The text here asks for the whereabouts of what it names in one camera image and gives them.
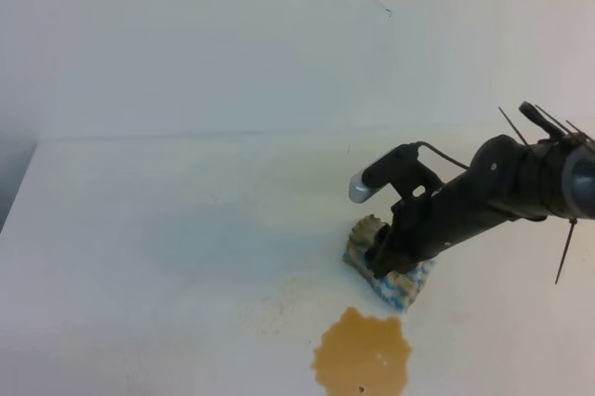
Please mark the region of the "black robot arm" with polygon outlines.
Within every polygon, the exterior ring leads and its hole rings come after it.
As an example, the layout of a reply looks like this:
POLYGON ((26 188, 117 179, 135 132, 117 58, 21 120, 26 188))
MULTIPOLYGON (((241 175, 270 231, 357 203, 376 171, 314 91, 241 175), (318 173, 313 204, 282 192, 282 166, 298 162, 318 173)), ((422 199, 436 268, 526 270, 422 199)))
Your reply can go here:
POLYGON ((355 203, 387 185, 400 197, 364 254, 375 277, 407 273, 506 222, 594 217, 594 139, 527 101, 519 110, 546 138, 493 137, 448 182, 420 162, 420 148, 430 146, 422 141, 397 146, 353 177, 355 203))

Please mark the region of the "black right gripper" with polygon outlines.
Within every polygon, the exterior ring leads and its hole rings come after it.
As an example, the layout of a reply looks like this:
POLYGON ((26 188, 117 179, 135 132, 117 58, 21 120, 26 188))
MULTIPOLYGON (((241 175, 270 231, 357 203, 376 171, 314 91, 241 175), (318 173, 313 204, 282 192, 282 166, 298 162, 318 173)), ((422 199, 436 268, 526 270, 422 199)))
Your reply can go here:
POLYGON ((392 224, 384 224, 365 254, 375 278, 393 270, 410 271, 416 264, 489 231, 505 222, 548 217, 536 186, 524 186, 527 172, 537 166, 529 149, 508 136, 485 142, 469 169, 435 193, 392 207, 392 224))

